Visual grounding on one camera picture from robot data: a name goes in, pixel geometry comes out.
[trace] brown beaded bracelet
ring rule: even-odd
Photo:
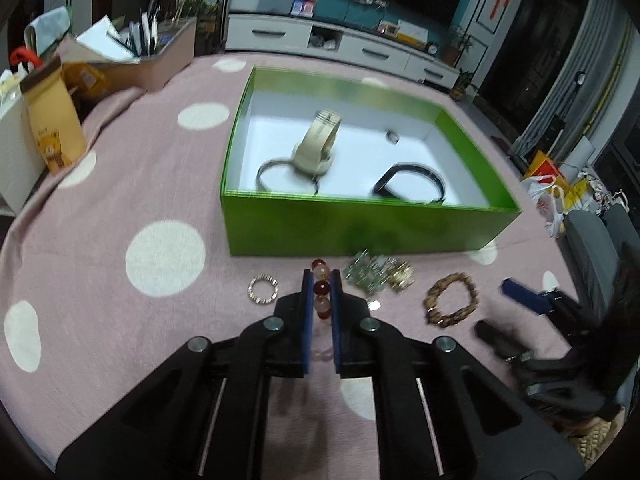
[[[465,284],[466,290],[469,291],[471,302],[466,307],[445,316],[438,310],[438,298],[453,282],[462,282]],[[423,305],[427,309],[427,323],[437,325],[440,328],[446,328],[447,326],[455,325],[466,319],[476,310],[476,307],[478,307],[478,292],[476,291],[474,282],[471,281],[469,276],[464,272],[454,272],[434,283],[427,292],[427,297],[423,301]]]

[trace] gray sofa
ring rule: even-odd
[[[625,209],[616,204],[600,219],[586,211],[571,211],[564,220],[566,237],[560,249],[574,279],[580,304],[602,320],[613,295],[613,281],[622,244],[640,250],[640,236]],[[638,367],[618,391],[617,401],[628,414]]]

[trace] tv cabinet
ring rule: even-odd
[[[325,37],[329,34],[335,40],[335,48],[312,46],[309,41],[312,31],[321,31]],[[458,78],[456,69],[424,51],[373,30],[350,28],[319,18],[231,12],[225,48],[330,59],[446,89],[453,88]]]

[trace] flower pot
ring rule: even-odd
[[[460,59],[461,55],[462,55],[462,52],[458,50],[456,47],[452,45],[447,45],[445,48],[442,49],[441,60],[443,63],[449,66],[455,66],[458,60]]]
[[[456,85],[451,89],[449,95],[454,101],[460,101],[466,95],[466,88],[462,85]]]

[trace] gray curtain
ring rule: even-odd
[[[528,155],[533,150],[553,115],[573,93],[577,72],[586,72],[586,79],[566,116],[566,128],[552,150],[551,156],[555,160],[563,160],[571,151],[599,101],[615,65],[628,16],[618,0],[593,0],[586,19],[578,45],[567,58],[558,82],[529,126],[514,142],[515,153]]]

